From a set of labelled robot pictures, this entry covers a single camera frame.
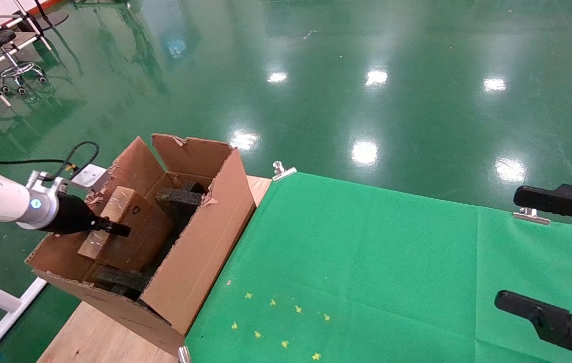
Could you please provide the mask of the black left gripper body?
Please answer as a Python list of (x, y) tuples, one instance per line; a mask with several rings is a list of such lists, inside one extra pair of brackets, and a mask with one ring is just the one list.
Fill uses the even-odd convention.
[(58, 209), (51, 223), (39, 228), (46, 232), (66, 235), (93, 230), (99, 217), (74, 195), (57, 195)]

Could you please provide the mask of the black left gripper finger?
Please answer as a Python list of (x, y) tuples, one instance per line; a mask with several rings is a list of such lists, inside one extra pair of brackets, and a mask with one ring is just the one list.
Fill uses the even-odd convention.
[(92, 221), (92, 229), (103, 230), (109, 234), (116, 236), (128, 237), (131, 234), (131, 228), (125, 224), (109, 220), (108, 217), (97, 217)]

